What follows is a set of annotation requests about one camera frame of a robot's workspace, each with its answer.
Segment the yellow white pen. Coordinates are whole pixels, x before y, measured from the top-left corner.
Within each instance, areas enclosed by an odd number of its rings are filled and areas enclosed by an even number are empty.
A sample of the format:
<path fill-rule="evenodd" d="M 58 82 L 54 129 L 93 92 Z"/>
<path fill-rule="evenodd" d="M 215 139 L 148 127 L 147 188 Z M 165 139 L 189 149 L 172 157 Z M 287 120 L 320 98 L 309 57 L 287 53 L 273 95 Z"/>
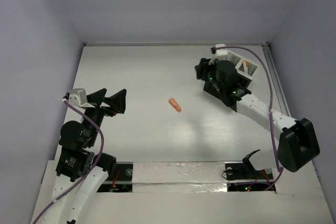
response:
<path fill-rule="evenodd" d="M 243 61 L 243 69 L 244 73 L 248 74 L 248 62 L 246 60 Z"/>

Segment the orange highlighter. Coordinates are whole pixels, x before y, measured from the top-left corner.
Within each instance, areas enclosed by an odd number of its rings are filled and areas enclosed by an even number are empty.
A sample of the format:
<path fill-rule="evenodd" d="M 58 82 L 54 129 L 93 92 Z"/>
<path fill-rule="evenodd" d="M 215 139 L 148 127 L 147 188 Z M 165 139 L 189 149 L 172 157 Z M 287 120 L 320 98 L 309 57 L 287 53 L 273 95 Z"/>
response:
<path fill-rule="evenodd" d="M 177 101 L 174 98 L 169 99 L 169 104 L 178 112 L 180 113 L 182 111 L 182 108 L 177 103 Z"/>

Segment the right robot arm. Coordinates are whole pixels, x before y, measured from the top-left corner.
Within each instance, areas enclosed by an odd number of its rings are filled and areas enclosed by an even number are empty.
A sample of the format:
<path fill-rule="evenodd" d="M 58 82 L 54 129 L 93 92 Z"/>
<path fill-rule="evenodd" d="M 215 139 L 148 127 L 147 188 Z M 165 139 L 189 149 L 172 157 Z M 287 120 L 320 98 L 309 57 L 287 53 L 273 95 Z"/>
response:
<path fill-rule="evenodd" d="M 195 66 L 196 77 L 205 82 L 204 91 L 222 101 L 233 111 L 244 115 L 271 134 L 275 166 L 297 172 L 320 154 L 320 146 L 311 121 L 297 120 L 260 101 L 238 82 L 234 64 L 227 60 L 202 58 Z"/>

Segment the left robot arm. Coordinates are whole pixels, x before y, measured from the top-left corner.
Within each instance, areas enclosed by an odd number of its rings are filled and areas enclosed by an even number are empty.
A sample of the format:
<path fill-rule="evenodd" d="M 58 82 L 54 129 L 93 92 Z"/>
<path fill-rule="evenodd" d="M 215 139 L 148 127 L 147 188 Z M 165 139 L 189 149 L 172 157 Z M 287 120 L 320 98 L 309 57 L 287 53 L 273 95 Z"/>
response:
<path fill-rule="evenodd" d="M 55 169 L 51 202 L 33 223 L 80 223 L 99 187 L 117 173 L 117 159 L 103 152 L 105 117 L 123 114 L 126 89 L 107 97 L 100 89 L 86 94 L 85 89 L 70 90 L 62 102 L 81 116 L 68 121 L 60 130 L 61 152 Z"/>

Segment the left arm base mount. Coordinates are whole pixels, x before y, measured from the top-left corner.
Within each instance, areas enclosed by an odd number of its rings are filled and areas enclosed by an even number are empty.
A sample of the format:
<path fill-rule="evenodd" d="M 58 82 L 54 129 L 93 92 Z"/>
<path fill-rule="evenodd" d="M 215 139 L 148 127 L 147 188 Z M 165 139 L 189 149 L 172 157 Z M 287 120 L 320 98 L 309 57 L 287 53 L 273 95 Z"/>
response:
<path fill-rule="evenodd" d="M 133 191 L 133 163 L 117 163 L 116 173 L 98 188 L 98 193 L 131 193 Z"/>

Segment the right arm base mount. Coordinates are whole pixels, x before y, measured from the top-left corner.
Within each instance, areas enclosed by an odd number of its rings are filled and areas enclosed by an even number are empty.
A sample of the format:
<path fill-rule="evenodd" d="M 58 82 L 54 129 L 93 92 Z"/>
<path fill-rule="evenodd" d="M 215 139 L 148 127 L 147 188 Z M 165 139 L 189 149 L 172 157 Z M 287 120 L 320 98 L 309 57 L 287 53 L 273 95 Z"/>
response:
<path fill-rule="evenodd" d="M 221 176 L 227 181 L 228 192 L 276 191 L 274 185 L 268 189 L 274 182 L 272 170 L 256 170 L 250 162 L 250 158 L 259 151 L 247 154 L 240 162 L 225 164 Z"/>

